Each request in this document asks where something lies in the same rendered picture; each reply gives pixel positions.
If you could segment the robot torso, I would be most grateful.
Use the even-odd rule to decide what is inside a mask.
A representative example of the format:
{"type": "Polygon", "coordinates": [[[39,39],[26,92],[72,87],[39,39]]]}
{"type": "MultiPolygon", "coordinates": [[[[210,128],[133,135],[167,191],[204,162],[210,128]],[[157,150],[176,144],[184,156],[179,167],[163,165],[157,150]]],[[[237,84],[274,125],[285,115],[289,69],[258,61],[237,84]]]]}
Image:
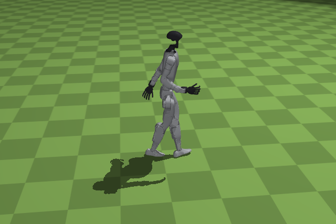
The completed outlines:
{"type": "MultiPolygon", "coordinates": [[[[175,79],[175,76],[176,76],[176,72],[177,72],[177,68],[178,68],[178,65],[179,65],[179,57],[178,57],[178,53],[177,53],[176,50],[175,50],[176,53],[174,53],[174,50],[172,50],[171,52],[166,52],[166,50],[165,50],[164,56],[163,56],[162,72],[163,72],[163,69],[165,67],[165,62],[166,62],[167,57],[169,55],[174,56],[175,57],[175,64],[172,67],[172,70],[171,70],[170,74],[167,76],[169,82],[170,81],[174,82],[174,79],[175,79]]],[[[168,89],[167,87],[165,87],[164,85],[162,85],[161,88],[160,88],[160,98],[163,100],[163,98],[164,98],[165,95],[170,95],[170,99],[171,99],[172,96],[173,96],[173,90],[168,89]]]]}

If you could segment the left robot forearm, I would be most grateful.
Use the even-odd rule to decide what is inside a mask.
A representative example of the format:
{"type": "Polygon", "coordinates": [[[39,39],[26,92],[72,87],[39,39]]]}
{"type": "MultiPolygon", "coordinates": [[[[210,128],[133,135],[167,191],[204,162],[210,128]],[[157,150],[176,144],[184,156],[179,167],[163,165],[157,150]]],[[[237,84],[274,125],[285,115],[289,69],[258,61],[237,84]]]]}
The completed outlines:
{"type": "Polygon", "coordinates": [[[160,77],[161,74],[162,74],[162,71],[158,67],[155,71],[154,76],[152,76],[150,85],[154,86],[155,83],[157,82],[157,79],[160,77]]]}

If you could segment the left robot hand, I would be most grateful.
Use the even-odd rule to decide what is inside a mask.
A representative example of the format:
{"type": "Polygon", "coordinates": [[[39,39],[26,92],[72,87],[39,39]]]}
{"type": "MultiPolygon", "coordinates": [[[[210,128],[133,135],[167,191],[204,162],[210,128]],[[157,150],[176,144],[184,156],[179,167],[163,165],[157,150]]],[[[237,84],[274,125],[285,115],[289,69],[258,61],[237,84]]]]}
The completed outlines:
{"type": "Polygon", "coordinates": [[[150,82],[149,82],[149,86],[148,87],[146,87],[146,89],[145,89],[145,91],[143,92],[143,94],[142,94],[142,96],[144,96],[144,98],[145,98],[145,96],[146,96],[146,100],[147,100],[147,97],[148,97],[148,95],[149,95],[149,97],[148,97],[148,100],[149,100],[149,98],[150,98],[150,94],[152,93],[152,97],[153,97],[153,88],[154,88],[154,86],[152,86],[152,85],[150,85],[150,83],[151,83],[151,80],[150,80],[150,82]],[[145,94],[145,95],[144,95],[145,94]],[[146,95],[147,94],[147,95],[146,95]]]}

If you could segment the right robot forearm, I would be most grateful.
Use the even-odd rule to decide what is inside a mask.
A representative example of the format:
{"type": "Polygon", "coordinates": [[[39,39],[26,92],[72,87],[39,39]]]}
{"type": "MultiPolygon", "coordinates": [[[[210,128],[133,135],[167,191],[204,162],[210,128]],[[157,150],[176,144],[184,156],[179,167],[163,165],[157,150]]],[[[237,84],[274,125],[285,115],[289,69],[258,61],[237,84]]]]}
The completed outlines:
{"type": "Polygon", "coordinates": [[[181,88],[180,86],[177,86],[172,81],[169,82],[168,79],[163,79],[162,84],[168,89],[175,91],[176,93],[185,93],[185,90],[186,90],[186,89],[181,88]]]}

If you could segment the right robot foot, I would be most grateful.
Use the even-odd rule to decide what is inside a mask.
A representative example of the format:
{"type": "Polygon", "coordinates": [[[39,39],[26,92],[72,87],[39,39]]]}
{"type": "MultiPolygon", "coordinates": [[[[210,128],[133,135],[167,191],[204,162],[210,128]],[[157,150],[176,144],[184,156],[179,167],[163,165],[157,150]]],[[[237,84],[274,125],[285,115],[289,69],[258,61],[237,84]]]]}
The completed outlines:
{"type": "Polygon", "coordinates": [[[155,150],[155,152],[151,152],[151,149],[150,149],[150,148],[148,148],[148,149],[145,151],[145,154],[146,154],[146,155],[155,156],[155,157],[165,156],[164,153],[161,153],[161,152],[159,152],[158,150],[155,150]]]}

